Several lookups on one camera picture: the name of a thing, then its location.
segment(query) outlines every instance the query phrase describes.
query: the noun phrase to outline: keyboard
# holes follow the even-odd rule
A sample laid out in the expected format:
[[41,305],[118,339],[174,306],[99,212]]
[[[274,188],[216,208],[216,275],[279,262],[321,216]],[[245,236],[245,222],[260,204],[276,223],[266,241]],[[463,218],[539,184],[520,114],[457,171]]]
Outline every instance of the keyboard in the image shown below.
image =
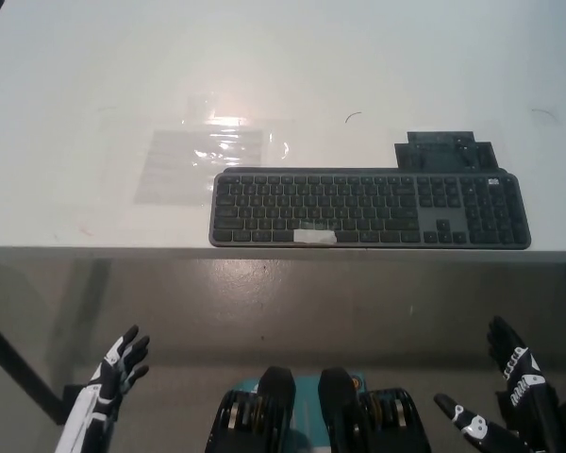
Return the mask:
[[209,240],[233,247],[525,249],[516,176],[235,168],[215,177]]

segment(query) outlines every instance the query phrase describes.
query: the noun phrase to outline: robot finger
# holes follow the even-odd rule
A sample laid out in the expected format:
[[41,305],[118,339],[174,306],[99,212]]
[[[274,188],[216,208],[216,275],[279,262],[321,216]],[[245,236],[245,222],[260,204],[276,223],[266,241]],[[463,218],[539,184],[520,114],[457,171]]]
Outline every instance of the robot finger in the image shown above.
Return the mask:
[[127,394],[134,385],[134,383],[143,376],[145,376],[148,372],[149,372],[148,365],[143,365],[140,366],[139,368],[132,370],[132,373],[130,373],[130,375],[121,385],[122,394]]
[[434,396],[434,402],[461,431],[465,439],[482,453],[530,453],[530,449],[504,428],[465,409],[446,394]]

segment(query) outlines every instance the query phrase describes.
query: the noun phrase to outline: keyboard key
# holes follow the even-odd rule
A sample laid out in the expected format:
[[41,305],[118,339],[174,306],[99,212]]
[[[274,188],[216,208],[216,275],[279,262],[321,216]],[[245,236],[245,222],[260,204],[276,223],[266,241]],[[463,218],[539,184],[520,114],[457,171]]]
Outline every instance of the keyboard key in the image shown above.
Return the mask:
[[273,241],[276,243],[292,243],[293,231],[273,231]]
[[430,188],[430,186],[419,186],[417,188],[417,193],[419,195],[431,195],[432,194],[432,188]]
[[362,209],[362,216],[365,219],[374,219],[375,218],[375,209],[374,208],[363,208]]
[[221,206],[216,208],[214,211],[216,217],[237,217],[239,215],[239,209],[229,206]]
[[482,231],[482,225],[479,220],[470,219],[468,220],[468,229],[470,231]]
[[384,229],[384,221],[380,219],[372,220],[371,221],[371,229],[374,231],[379,231]]
[[350,215],[350,211],[348,208],[337,208],[336,209],[336,217],[338,219],[347,219],[348,215]]
[[236,243],[249,243],[252,240],[252,233],[249,231],[233,231],[233,241]]
[[440,219],[436,221],[436,229],[438,231],[450,231],[451,230],[451,222],[447,219]]
[[310,186],[311,195],[323,195],[325,194],[325,187],[323,186]]
[[286,195],[280,195],[276,198],[276,205],[286,208],[290,205],[291,199]]
[[252,233],[252,241],[255,243],[269,243],[273,238],[271,231],[254,231]]
[[230,243],[233,240],[233,232],[214,230],[211,234],[211,237],[214,238],[214,241],[218,241],[220,243]]
[[405,208],[391,208],[390,215],[392,219],[416,219],[417,210]]
[[449,208],[461,208],[461,201],[458,196],[447,196],[446,204]]
[[472,243],[499,243],[496,231],[473,231],[470,233]]
[[415,188],[413,186],[393,186],[392,193],[394,195],[414,195]]
[[386,206],[388,208],[396,208],[400,205],[400,200],[398,199],[397,196],[394,195],[388,195],[386,197]]
[[463,197],[463,205],[466,208],[474,208],[477,206],[475,196],[473,195],[466,195]]
[[451,243],[453,241],[453,236],[450,231],[439,231],[438,241],[440,243]]
[[397,231],[382,231],[379,233],[382,243],[400,243],[400,233]]
[[434,197],[435,208],[446,208],[446,198],[442,195]]
[[432,197],[431,196],[420,196],[419,197],[419,206],[422,208],[431,208],[433,205]]
[[341,227],[345,230],[357,229],[357,221],[353,219],[346,219],[341,221]]
[[453,242],[454,243],[467,243],[468,236],[463,231],[456,231],[453,233]]
[[480,217],[483,219],[494,219],[494,214],[491,208],[483,208],[480,210]]
[[424,242],[425,243],[437,243],[438,234],[436,231],[425,231],[424,232]]
[[444,186],[432,186],[433,195],[444,195]]
[[372,201],[376,208],[383,208],[386,206],[386,198],[383,196],[374,196]]
[[340,219],[331,219],[327,221],[327,228],[332,231],[340,231],[341,230],[341,220]]
[[419,231],[401,231],[400,239],[403,243],[420,243],[422,236]]
[[336,239],[339,243],[357,243],[358,233],[351,231],[336,231]]
[[317,199],[317,204],[320,207],[327,207],[327,206],[331,206],[331,197],[326,196],[326,195],[321,195],[318,197]]
[[249,196],[237,195],[237,206],[249,206]]
[[390,219],[390,208],[378,208],[375,210],[378,219]]
[[379,233],[376,231],[365,231],[361,232],[359,235],[359,240],[362,243],[378,243],[379,242]]
[[218,182],[220,184],[239,184],[241,179],[238,176],[220,176]]
[[304,206],[308,208],[313,208],[317,206],[317,197],[314,195],[306,195],[304,197]]
[[360,196],[358,198],[358,205],[362,208],[368,208],[371,206],[371,196]]
[[417,200],[415,199],[415,196],[401,196],[400,206],[403,208],[414,208],[417,206]]
[[274,219],[273,229],[285,229],[287,227],[287,221],[285,219]]
[[475,195],[474,186],[461,186],[461,193],[464,195]]
[[357,229],[361,231],[368,231],[369,229],[371,229],[369,221],[365,219],[357,220]]
[[365,186],[352,186],[352,195],[364,195]]
[[216,206],[235,206],[235,197],[231,195],[218,195]]
[[499,231],[499,241],[501,243],[513,243],[511,231]]
[[333,208],[321,208],[321,217],[324,219],[333,219],[335,210]]
[[216,229],[243,229],[243,219],[214,219],[214,228]]
[[419,229],[417,220],[391,219],[386,221],[386,229],[393,231]]

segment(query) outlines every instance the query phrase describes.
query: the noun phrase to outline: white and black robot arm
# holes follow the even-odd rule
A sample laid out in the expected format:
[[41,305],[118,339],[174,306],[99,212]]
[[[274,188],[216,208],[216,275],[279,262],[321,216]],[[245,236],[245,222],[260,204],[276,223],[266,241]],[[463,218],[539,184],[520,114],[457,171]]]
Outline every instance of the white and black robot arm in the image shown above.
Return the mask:
[[132,343],[139,328],[120,337],[79,393],[67,419],[55,453],[104,453],[117,421],[125,394],[147,374],[147,365],[137,365],[147,356],[149,337]]

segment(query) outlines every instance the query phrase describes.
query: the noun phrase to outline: concrete floor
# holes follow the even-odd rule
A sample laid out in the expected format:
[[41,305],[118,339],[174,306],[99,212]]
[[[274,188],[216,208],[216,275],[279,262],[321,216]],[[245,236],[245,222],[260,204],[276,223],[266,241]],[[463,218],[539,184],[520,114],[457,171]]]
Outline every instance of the concrete floor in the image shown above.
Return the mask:
[[[0,328],[58,389],[130,325],[151,335],[112,453],[200,452],[224,392],[269,364],[343,365],[412,394],[433,451],[475,451],[432,402],[499,420],[487,323],[504,316],[566,397],[561,266],[249,260],[0,262]],[[59,429],[0,370],[0,452],[50,452]]]

